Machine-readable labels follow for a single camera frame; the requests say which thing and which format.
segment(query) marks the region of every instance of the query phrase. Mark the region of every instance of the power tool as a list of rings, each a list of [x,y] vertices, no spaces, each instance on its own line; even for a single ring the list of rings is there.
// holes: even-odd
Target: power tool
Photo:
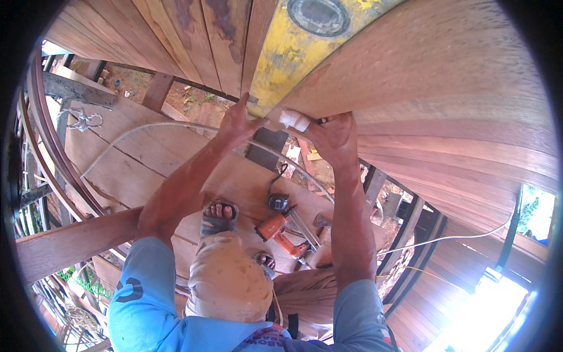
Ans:
[[[305,260],[306,249],[310,248],[309,242],[305,241],[299,245],[295,245],[284,235],[288,217],[296,208],[297,204],[283,212],[277,213],[275,216],[264,221],[262,225],[256,226],[254,230],[264,242],[273,238],[291,258],[297,259],[301,264],[307,266],[309,269],[313,269]]]

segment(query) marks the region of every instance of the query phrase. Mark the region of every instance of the man's right hand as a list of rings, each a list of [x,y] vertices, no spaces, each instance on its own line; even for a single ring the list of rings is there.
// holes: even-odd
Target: man's right hand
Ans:
[[[334,115],[328,120],[321,125],[312,122],[303,134],[335,171],[358,168],[358,135],[352,113]]]

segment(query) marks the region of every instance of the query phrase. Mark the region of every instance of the white cord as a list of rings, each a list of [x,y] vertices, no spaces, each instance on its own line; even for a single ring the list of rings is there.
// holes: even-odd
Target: white cord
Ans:
[[[475,235],[475,236],[447,236],[447,237],[438,237],[438,238],[435,238],[435,239],[432,239],[432,240],[429,240],[429,241],[426,241],[426,242],[415,243],[415,244],[411,244],[411,245],[406,246],[406,247],[395,248],[395,249],[391,249],[391,250],[386,251],[386,252],[377,253],[377,255],[380,256],[380,255],[384,255],[384,254],[387,254],[387,253],[402,251],[403,249],[418,247],[418,246],[422,246],[422,245],[424,245],[424,244],[429,244],[429,243],[432,243],[432,242],[438,242],[438,241],[440,241],[440,240],[448,239],[448,238],[478,238],[478,237],[485,237],[485,236],[488,236],[488,235],[492,235],[492,234],[494,234],[495,232],[497,232],[498,230],[500,230],[501,228],[505,227],[506,225],[508,225],[508,223],[509,223],[511,220],[512,220],[512,215],[508,217],[508,220],[507,220],[504,224],[502,224],[501,226],[497,227],[496,229],[494,229],[494,230],[492,230],[492,231],[489,231],[489,232],[487,232],[487,233],[484,233],[484,234]]]
[[[280,326],[283,328],[282,307],[280,307],[280,304],[278,302],[278,297],[276,296],[276,291],[273,288],[272,288],[272,292],[274,293],[274,300],[276,301],[276,304],[278,305],[278,312],[280,313]]]
[[[125,136],[127,136],[129,133],[131,132],[135,132],[137,130],[140,130],[142,128],[146,128],[146,127],[150,127],[150,126],[158,126],[158,125],[173,125],[173,126],[184,126],[184,127],[192,127],[192,128],[198,128],[200,130],[204,130],[204,131],[208,131],[208,132],[214,132],[217,133],[217,131],[219,131],[218,128],[214,128],[214,127],[210,127],[210,126],[205,126],[202,124],[198,124],[198,123],[191,123],[191,122],[153,122],[153,123],[147,123],[147,124],[142,124],[140,126],[137,126],[135,128],[132,128],[128,131],[123,132],[122,134],[120,134],[113,142],[111,142],[108,147],[100,154],[96,157],[96,159],[94,159],[94,161],[92,162],[92,164],[90,164],[90,166],[88,166],[88,168],[86,169],[86,171],[84,171],[82,173],[82,175],[80,176],[80,178],[84,178],[85,175],[87,173],[90,172],[90,170],[92,170],[92,167],[94,167],[94,165],[100,161],[100,159],[107,153],[109,152],[109,150],[111,149],[111,147],[113,147],[117,142],[119,142],[122,138],[124,138]],[[307,171],[305,171],[301,166],[299,166],[299,164],[297,164],[296,162],[294,162],[293,160],[289,159],[288,157],[286,157],[285,155],[278,153],[277,151],[275,151],[274,149],[259,143],[257,141],[254,140],[247,140],[247,142],[249,142],[252,145],[255,145],[267,152],[270,152],[271,154],[277,156],[278,158],[282,159],[283,161],[287,162],[288,164],[292,165],[295,167],[295,169],[299,170],[300,173],[302,173],[306,178],[308,178],[309,180],[311,180],[327,197],[328,200],[332,202],[332,204],[334,204],[334,198],[332,198],[332,195],[330,193],[328,193],[328,191],[325,189],[325,187],[323,187],[313,176],[311,176]]]

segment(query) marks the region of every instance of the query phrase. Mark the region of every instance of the bright light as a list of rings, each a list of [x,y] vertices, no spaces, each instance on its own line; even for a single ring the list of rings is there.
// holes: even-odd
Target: bright light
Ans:
[[[450,324],[425,351],[486,351],[510,322],[527,290],[487,268],[475,293],[451,315]]]

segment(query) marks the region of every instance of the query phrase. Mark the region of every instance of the man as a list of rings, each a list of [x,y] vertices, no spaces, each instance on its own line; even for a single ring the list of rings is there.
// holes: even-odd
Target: man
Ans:
[[[221,159],[264,123],[247,119],[247,100],[246,93],[225,113],[216,137],[173,172],[141,212],[138,234],[109,308],[114,348],[117,352],[392,350],[383,342],[383,307],[374,282],[376,247],[360,183],[356,124],[349,113],[322,126],[312,123],[305,131],[334,169],[333,271],[298,271],[279,276],[273,284],[267,275],[272,257],[259,252],[251,258],[244,253],[233,233],[236,205],[217,200],[203,212],[202,238],[190,268],[189,316],[178,318],[171,238],[182,218],[200,209],[201,188]],[[307,285],[311,279],[315,283]],[[332,305],[334,345],[294,340],[280,326],[289,325],[288,314],[299,313],[301,331],[302,321],[319,323],[323,319],[315,317],[317,310],[331,311]],[[265,321],[268,311],[268,316],[275,311],[278,323]]]

